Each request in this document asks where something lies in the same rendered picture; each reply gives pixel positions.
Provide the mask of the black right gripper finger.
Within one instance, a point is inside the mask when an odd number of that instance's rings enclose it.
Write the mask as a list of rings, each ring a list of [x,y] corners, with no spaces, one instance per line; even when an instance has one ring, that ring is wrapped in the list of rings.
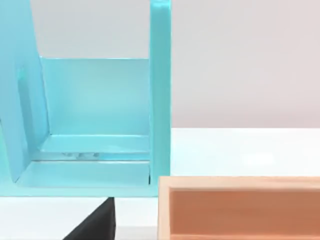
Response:
[[[115,240],[115,198],[108,197],[63,240]]]

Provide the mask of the light blue rack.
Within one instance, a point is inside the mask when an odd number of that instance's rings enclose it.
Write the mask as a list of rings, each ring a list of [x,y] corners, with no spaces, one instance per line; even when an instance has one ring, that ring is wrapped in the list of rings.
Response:
[[[147,57],[44,57],[30,0],[0,0],[0,197],[157,197],[171,163],[172,0]]]

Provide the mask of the shallow salmon-coloured box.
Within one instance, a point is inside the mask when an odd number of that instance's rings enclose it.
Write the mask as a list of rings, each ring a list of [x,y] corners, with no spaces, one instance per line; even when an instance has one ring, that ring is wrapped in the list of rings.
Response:
[[[320,177],[162,176],[157,240],[320,240]]]

